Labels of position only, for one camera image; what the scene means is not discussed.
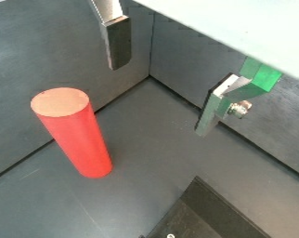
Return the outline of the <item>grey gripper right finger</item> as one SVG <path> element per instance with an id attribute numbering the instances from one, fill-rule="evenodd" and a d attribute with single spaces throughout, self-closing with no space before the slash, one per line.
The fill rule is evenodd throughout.
<path id="1" fill-rule="evenodd" d="M 271 66 L 247 58 L 239 75 L 230 73 L 210 89 L 196 133 L 204 137 L 228 115 L 242 119 L 252 108 L 250 99 L 270 93 L 282 75 Z"/>

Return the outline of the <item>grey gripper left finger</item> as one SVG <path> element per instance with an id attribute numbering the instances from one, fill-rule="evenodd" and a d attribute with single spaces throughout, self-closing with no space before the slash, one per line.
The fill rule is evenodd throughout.
<path id="1" fill-rule="evenodd" d="M 110 68 L 115 71 L 132 59 L 132 20 L 119 0 L 88 0 L 95 11 L 107 47 Z"/>

